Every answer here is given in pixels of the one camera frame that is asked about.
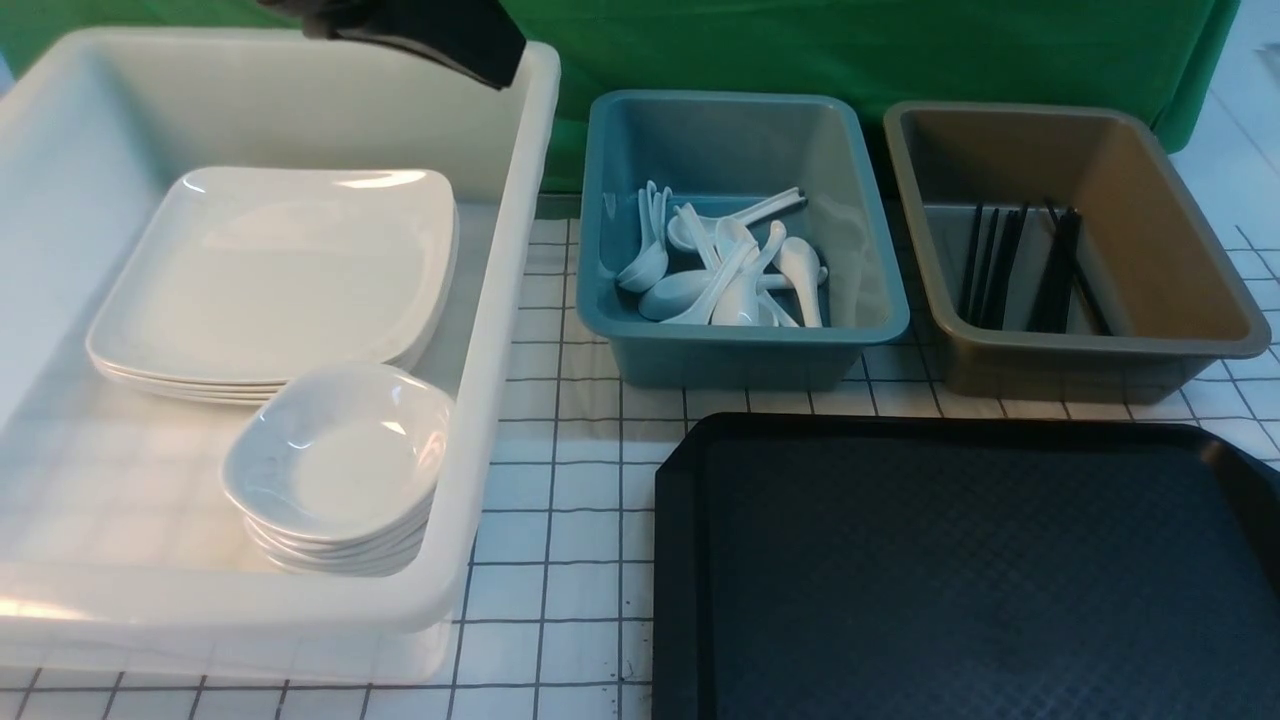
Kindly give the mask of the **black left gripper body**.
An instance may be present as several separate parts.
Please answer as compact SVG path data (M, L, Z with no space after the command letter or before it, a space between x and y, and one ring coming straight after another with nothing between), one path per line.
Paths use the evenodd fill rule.
M308 38L388 47L503 90L527 40L499 1L260 1Z

